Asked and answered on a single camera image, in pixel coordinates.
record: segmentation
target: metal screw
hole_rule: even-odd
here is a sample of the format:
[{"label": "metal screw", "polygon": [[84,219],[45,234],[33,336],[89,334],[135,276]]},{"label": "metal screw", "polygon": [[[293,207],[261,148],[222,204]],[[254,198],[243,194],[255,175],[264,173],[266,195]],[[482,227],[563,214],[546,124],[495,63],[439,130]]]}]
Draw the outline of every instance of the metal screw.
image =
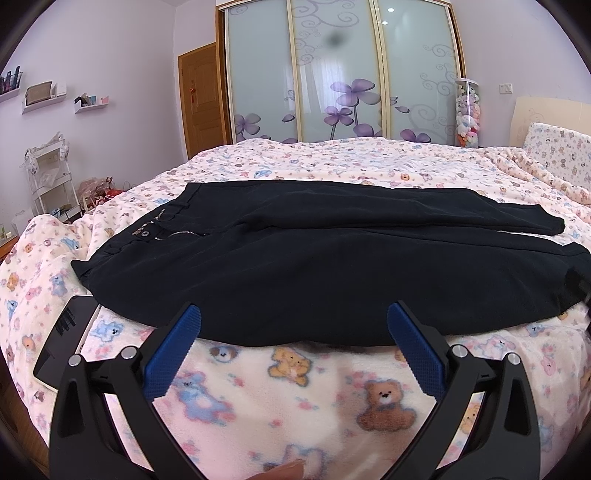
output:
[{"label": "metal screw", "polygon": [[468,356],[468,349],[463,345],[454,345],[452,353],[459,358],[464,358],[465,356]]},{"label": "metal screw", "polygon": [[121,356],[126,360],[131,360],[135,357],[135,354],[138,352],[138,349],[134,346],[126,346],[123,350],[121,350]]},{"label": "metal screw", "polygon": [[516,353],[510,353],[507,355],[507,360],[509,360],[510,364],[519,365],[521,363],[521,358]]},{"label": "metal screw", "polygon": [[80,365],[80,362],[82,362],[82,357],[78,354],[72,355],[68,359],[68,365],[70,365],[71,367],[77,367],[78,365]]}]

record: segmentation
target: frosted glass panel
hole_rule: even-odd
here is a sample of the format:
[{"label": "frosted glass panel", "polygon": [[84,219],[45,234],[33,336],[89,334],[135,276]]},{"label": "frosted glass panel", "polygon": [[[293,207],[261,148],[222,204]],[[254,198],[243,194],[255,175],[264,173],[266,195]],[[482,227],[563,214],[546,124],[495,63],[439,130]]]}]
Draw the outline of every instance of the frosted glass panel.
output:
[{"label": "frosted glass panel", "polygon": [[378,0],[388,60],[391,136],[454,144],[456,52],[447,8]]},{"label": "frosted glass panel", "polygon": [[295,142],[295,97],[285,0],[226,10],[226,61],[236,141]]},{"label": "frosted glass panel", "polygon": [[303,141],[381,135],[367,0],[291,0]]}]

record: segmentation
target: bedspread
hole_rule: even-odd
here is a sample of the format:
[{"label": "bedspread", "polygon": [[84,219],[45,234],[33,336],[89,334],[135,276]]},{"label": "bedspread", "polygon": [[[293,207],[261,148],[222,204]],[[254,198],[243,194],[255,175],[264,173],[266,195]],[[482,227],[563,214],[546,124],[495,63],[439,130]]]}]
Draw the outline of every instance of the bedspread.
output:
[{"label": "bedspread", "polygon": [[[332,180],[385,187],[467,187],[500,202],[539,203],[564,218],[561,244],[591,248],[591,209],[536,178],[541,166],[516,148],[467,150],[382,138],[317,144],[252,139],[203,152],[99,206],[73,225],[36,217],[0,265],[0,346],[31,419],[48,442],[55,393],[33,366],[57,316],[86,294],[72,269],[112,235],[178,196],[188,181]],[[266,292],[259,293],[264,302]],[[294,292],[306,301],[306,292]],[[560,317],[509,330],[449,338],[477,356],[518,352],[534,391],[542,474],[550,470],[591,408],[591,341],[580,304]],[[102,309],[82,354],[89,361],[140,345],[151,329]],[[400,403],[396,418],[372,414],[377,397]],[[457,457],[478,412],[475,395],[443,463]],[[148,466],[122,417],[109,406],[131,458]],[[296,458],[307,478],[379,479],[434,405],[396,347],[338,349],[313,343],[239,348],[197,340],[167,395],[154,405],[188,456],[211,480],[243,480]]]}]

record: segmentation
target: blue gripper pad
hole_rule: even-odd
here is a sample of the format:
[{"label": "blue gripper pad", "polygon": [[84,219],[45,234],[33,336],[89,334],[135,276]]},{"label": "blue gripper pad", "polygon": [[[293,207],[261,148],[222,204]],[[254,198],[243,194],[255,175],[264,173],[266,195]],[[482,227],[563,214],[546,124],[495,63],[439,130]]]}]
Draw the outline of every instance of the blue gripper pad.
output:
[{"label": "blue gripper pad", "polygon": [[166,395],[200,331],[201,311],[190,305],[144,368],[143,392],[148,401]]},{"label": "blue gripper pad", "polygon": [[388,330],[423,393],[440,401],[447,390],[449,370],[445,339],[434,328],[423,326],[402,302],[388,308]]}]

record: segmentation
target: black pants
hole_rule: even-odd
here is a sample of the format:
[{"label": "black pants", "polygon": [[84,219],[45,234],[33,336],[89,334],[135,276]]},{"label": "black pants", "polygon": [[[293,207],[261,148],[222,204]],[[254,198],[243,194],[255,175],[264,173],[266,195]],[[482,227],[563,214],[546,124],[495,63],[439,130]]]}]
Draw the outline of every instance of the black pants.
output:
[{"label": "black pants", "polygon": [[539,205],[465,189],[189,184],[72,267],[100,304],[146,325],[190,301],[211,340],[390,345],[386,311],[397,300],[444,335],[534,322],[580,301],[564,276],[576,267],[591,277],[584,247],[507,233],[563,229]]}]

